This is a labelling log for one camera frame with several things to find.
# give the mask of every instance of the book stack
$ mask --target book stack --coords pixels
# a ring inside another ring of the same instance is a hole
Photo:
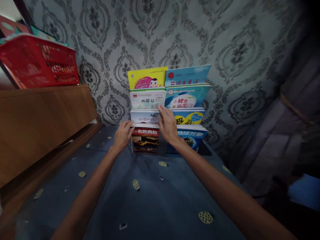
[[[202,103],[210,89],[205,83],[210,68],[211,65],[171,70],[159,67],[128,72],[134,152],[177,154],[170,144],[162,143],[157,109],[160,104],[173,111],[178,135],[197,151],[208,133],[200,123],[205,114]]]

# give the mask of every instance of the book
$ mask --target book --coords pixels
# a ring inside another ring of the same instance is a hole
[[[159,104],[164,104],[165,99],[164,87],[130,91],[132,109],[156,109]]]
[[[210,87],[209,84],[167,87],[164,105],[167,108],[202,107]]]
[[[177,124],[200,124],[205,110],[203,108],[171,108]],[[159,123],[158,109],[132,109],[131,120],[134,123]]]
[[[159,123],[159,111],[157,109],[133,109],[130,111],[131,120],[134,123]]]
[[[178,125],[200,124],[206,111],[203,108],[171,108]]]
[[[197,125],[178,125],[178,135],[183,138],[186,143],[196,152],[198,151],[198,147],[201,144],[203,138],[208,134],[208,130],[206,130],[200,124]],[[177,150],[172,147],[169,143],[167,143],[167,154],[179,154]]]
[[[164,87],[168,67],[128,71],[130,89]]]
[[[211,65],[169,69],[166,72],[165,86],[205,83]]]
[[[158,124],[133,124],[132,150],[136,153],[159,152],[159,125]]]

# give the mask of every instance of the children's book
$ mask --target children's book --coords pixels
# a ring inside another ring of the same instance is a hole
[[[156,109],[159,104],[164,104],[165,99],[164,87],[130,91],[132,109]]]
[[[177,127],[179,137],[183,138],[193,150],[198,151],[198,147],[208,134],[208,130],[201,125],[179,125]],[[167,143],[166,153],[179,154],[169,143]]]
[[[203,84],[207,79],[211,65],[169,69],[166,72],[165,86]]]
[[[130,89],[164,87],[168,67],[128,71]]]
[[[159,152],[159,125],[158,124],[133,124],[132,150],[137,153]]]
[[[209,89],[209,84],[167,87],[164,105],[167,108],[202,107]]]
[[[159,123],[159,111],[157,109],[133,109],[130,111],[130,115],[131,120],[134,121],[134,123]]]
[[[171,108],[177,124],[200,124],[206,111],[203,108]]]

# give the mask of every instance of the blue bedsheet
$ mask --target blue bedsheet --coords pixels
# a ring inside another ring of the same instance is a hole
[[[66,160],[52,179],[39,187],[44,190],[38,199],[33,197],[39,189],[28,198],[18,214],[16,239],[49,239],[52,236],[112,146],[116,130],[117,127],[102,128]],[[242,187],[222,168],[217,154],[209,149],[213,155],[205,158]],[[169,166],[160,166],[159,161]],[[85,171],[86,176],[79,177],[80,171]],[[133,187],[134,179],[139,182],[139,191]],[[198,217],[201,211],[209,212],[213,223],[203,223]],[[123,223],[127,227],[120,230]],[[84,239],[245,238],[182,157],[133,154],[128,145],[111,169]]]

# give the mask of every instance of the hand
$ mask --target hand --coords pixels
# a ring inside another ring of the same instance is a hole
[[[112,148],[122,151],[128,145],[134,130],[134,127],[130,130],[132,124],[133,121],[125,121],[120,123],[119,128],[116,131],[116,137],[114,139]]]
[[[164,139],[173,147],[174,144],[180,143],[181,139],[177,131],[177,122],[174,118],[173,112],[163,105],[158,106],[159,114],[159,128]]]

